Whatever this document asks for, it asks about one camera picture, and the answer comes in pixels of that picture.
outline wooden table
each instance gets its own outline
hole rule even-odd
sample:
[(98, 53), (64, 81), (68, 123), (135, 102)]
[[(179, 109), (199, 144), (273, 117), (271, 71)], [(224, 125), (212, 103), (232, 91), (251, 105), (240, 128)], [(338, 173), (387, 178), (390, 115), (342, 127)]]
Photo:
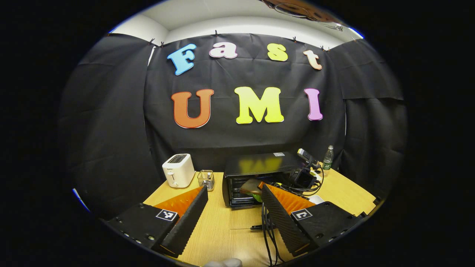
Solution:
[[(144, 201), (144, 204), (153, 206), (197, 188), (197, 174), (198, 172), (187, 188), (172, 188), (164, 182)], [(234, 257), (242, 261), (243, 267), (268, 266), (269, 258), (262, 230), (249, 229), (253, 225), (261, 225), (261, 206), (243, 210), (226, 207), (221, 187), (223, 173), (215, 172), (214, 175), (214, 190), (208, 192), (208, 203), (178, 260), (203, 266), (212, 260), (222, 261)], [(317, 195), (356, 216), (363, 211), (369, 214), (375, 207), (373, 195), (334, 170), (330, 170), (325, 176)], [(278, 230), (275, 232), (280, 257), (285, 261), (293, 259)], [(272, 258), (275, 260), (274, 245), (269, 238), (268, 242)]]

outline water bottle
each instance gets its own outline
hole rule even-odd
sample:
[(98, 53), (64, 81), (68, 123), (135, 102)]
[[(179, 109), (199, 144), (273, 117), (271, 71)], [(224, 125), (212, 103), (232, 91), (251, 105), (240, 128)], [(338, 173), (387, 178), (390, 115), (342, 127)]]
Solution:
[(327, 176), (328, 173), (330, 172), (330, 168), (332, 166), (333, 162), (333, 146), (329, 145), (327, 153), (325, 153), (325, 157), (323, 158), (323, 174), (324, 176)]

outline black fabric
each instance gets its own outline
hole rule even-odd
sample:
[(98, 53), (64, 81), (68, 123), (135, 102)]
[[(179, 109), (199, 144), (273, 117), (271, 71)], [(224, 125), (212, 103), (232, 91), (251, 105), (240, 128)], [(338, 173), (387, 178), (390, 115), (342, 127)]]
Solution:
[(384, 199), (400, 174), (406, 149), (408, 118), (402, 89), (365, 40), (344, 43), (329, 55), (346, 108), (339, 171)]
[(160, 184), (144, 127), (147, 41), (111, 35), (79, 62), (63, 93), (59, 135), (68, 178), (86, 206), (110, 219)]
[[(213, 58), (209, 51), (213, 44), (231, 42), (237, 46), (234, 59)], [(195, 44), (194, 67), (175, 75), (175, 65), (167, 56), (188, 45)], [(286, 48), (286, 62), (272, 61), (267, 56), (269, 43)], [(312, 50), (319, 56), (322, 70), (315, 70), (303, 54)], [(251, 87), (261, 98), (267, 87), (277, 87), (284, 121), (267, 123), (264, 119), (250, 124), (237, 124), (239, 96), (234, 89)], [(223, 172), (226, 159), (238, 154), (297, 153), (304, 148), (317, 158), (323, 158), (328, 145), (334, 145), (339, 156), (344, 143), (344, 102), (338, 90), (337, 72), (328, 54), (308, 44), (256, 34), (220, 34), (172, 42), (157, 48), (147, 71), (145, 88), (145, 116), (154, 133), (153, 148), (161, 164), (177, 153), (189, 153), (196, 170), (212, 169)], [(320, 91), (319, 103), (323, 119), (310, 121), (306, 88)], [(196, 92), (212, 89), (211, 116), (200, 128), (185, 129), (173, 118), (171, 95), (191, 92), (188, 100), (189, 117), (200, 113)]]

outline toaster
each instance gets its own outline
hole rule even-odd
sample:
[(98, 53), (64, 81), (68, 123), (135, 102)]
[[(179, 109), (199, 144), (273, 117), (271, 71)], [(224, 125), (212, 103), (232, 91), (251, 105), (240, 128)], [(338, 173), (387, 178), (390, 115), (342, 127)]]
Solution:
[(190, 154), (174, 155), (162, 165), (162, 168), (171, 187), (187, 187), (195, 175)]

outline colorful foam letter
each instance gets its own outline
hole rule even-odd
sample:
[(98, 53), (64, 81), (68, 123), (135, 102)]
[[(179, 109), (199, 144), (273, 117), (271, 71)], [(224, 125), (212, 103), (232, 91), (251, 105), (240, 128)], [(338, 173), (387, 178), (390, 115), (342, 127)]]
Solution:
[(193, 51), (191, 51), (195, 48), (195, 44), (189, 44), (168, 55), (167, 59), (171, 59), (175, 64), (175, 68), (177, 69), (175, 71), (175, 75), (180, 75), (193, 67), (193, 62), (188, 62), (187, 59), (195, 59), (195, 54), (193, 54)]
[(307, 51), (304, 51), (304, 54), (307, 55), (308, 62), (314, 69), (318, 69), (318, 70), (322, 69), (322, 65), (318, 64), (317, 62), (318, 56), (314, 54), (313, 51), (307, 50)]
[(196, 118), (188, 117), (188, 99), (191, 97), (190, 92), (179, 92), (171, 96), (174, 102), (173, 116), (175, 122), (183, 128), (199, 128), (209, 121), (211, 116), (211, 96), (214, 91), (211, 89), (202, 89), (196, 92), (200, 98), (200, 115)]
[(287, 53), (285, 53), (285, 47), (283, 45), (279, 44), (268, 44), (267, 45), (267, 50), (269, 52), (267, 55), (270, 57), (272, 60), (277, 60), (277, 61), (286, 61), (289, 56)]
[(236, 54), (237, 47), (233, 43), (221, 42), (214, 44), (213, 47), (209, 51), (209, 55), (212, 57), (235, 58), (238, 56)]
[(284, 121), (284, 116), (280, 113), (279, 88), (267, 87), (261, 99), (257, 97), (250, 87), (238, 87), (234, 89), (234, 92), (239, 95), (239, 117), (236, 119), (238, 124), (249, 124), (252, 122), (249, 110), (251, 110), (258, 122), (262, 121), (266, 109), (266, 122), (280, 123)]
[(323, 115), (320, 113), (320, 105), (318, 104), (318, 94), (320, 93), (317, 89), (308, 88), (304, 92), (308, 96), (308, 105), (310, 106), (310, 114), (308, 119), (311, 121), (319, 121), (323, 118)]

